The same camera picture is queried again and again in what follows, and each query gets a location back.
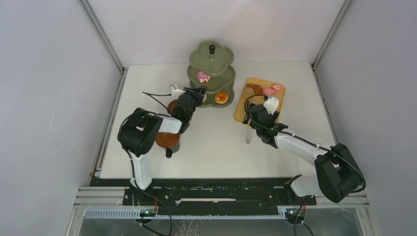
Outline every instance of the yellow tray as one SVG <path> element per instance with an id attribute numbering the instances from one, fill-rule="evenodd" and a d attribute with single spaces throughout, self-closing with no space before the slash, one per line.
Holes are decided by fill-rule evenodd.
<path id="1" fill-rule="evenodd" d="M 246 88 L 247 84 L 257 84 L 262 86 L 262 88 L 270 88 L 272 87 L 272 85 L 274 84 L 279 84 L 279 83 L 274 83 L 271 81 L 267 81 L 267 80 L 262 80 L 262 79 L 258 79 L 255 77 L 251 77 L 248 78 L 246 80 L 245 86 L 243 87 L 243 89 Z M 279 100 L 279 105 L 278 108 L 276 109 L 278 112 L 281 111 L 281 107 L 282 107 L 282 101 L 284 100 L 284 93 L 285 93 L 285 87 L 282 84 L 279 84 L 280 86 L 282 86 L 282 89 L 280 92 L 278 93 L 274 93 L 274 96 L 276 96 Z M 245 103 L 246 97 L 243 97 L 242 94 L 240 95 L 240 100 L 238 103 L 238 107 L 236 108 L 236 112 L 235 112 L 235 120 L 238 121 L 239 123 L 243 122 L 243 119 L 245 118 L 245 109 L 243 108 L 244 103 Z M 254 103 L 254 104 L 263 104 L 264 103 L 264 98 L 262 96 L 256 96 L 256 97 L 252 97 L 249 102 Z"/>

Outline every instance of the white wall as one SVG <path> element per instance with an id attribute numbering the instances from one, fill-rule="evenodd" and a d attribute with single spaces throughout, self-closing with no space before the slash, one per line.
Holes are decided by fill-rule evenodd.
<path id="1" fill-rule="evenodd" d="M 119 72 L 75 0 L 2 0 L 0 35 L 0 235 L 62 235 Z"/>
<path id="2" fill-rule="evenodd" d="M 124 66 L 189 63 L 217 40 L 235 61 L 313 61 L 343 0 L 90 0 Z"/>
<path id="3" fill-rule="evenodd" d="M 382 235 L 415 235 L 417 2 L 354 1 L 319 65 Z"/>

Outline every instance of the orange donut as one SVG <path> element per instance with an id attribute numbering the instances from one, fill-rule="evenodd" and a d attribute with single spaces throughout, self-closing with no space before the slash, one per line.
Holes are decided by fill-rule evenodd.
<path id="1" fill-rule="evenodd" d="M 229 96 L 225 92 L 218 92 L 216 93 L 216 96 L 214 96 L 214 100 L 218 104 L 225 104 L 227 100 L 229 100 Z"/>

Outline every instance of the tabletop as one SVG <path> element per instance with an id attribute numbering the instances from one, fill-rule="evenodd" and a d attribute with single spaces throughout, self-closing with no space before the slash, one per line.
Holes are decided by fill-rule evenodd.
<path id="1" fill-rule="evenodd" d="M 181 135 L 180 150 L 171 159 L 156 143 L 150 150 L 153 178 L 293 177 L 314 174 L 315 169 L 297 156 L 262 143 L 254 132 L 246 144 L 246 126 L 234 119 L 245 81 L 257 77 L 286 88 L 279 122 L 298 135 L 334 145 L 325 109 L 307 61 L 236 62 L 235 99 L 226 108 L 197 108 Z M 131 65 L 121 93 L 100 178 L 131 178 L 126 152 L 117 141 L 121 122 L 136 108 L 166 114 L 142 92 L 168 94 L 170 84 L 189 86 L 188 64 Z M 165 105 L 170 97 L 157 97 Z"/>

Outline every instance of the pink frosted pastry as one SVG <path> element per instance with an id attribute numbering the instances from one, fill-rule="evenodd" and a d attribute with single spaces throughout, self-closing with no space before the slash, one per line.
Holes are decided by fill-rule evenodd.
<path id="1" fill-rule="evenodd" d="M 207 83 L 210 79 L 210 75 L 204 73 L 203 71 L 197 72 L 197 79 L 200 83 Z"/>
<path id="2" fill-rule="evenodd" d="M 274 84 L 272 86 L 272 89 L 274 90 L 274 93 L 279 93 L 281 91 L 281 86 L 280 84 Z"/>
<path id="3" fill-rule="evenodd" d="M 271 88 L 264 88 L 262 90 L 262 93 L 265 94 L 265 95 L 272 95 L 273 94 L 273 89 L 271 89 Z"/>

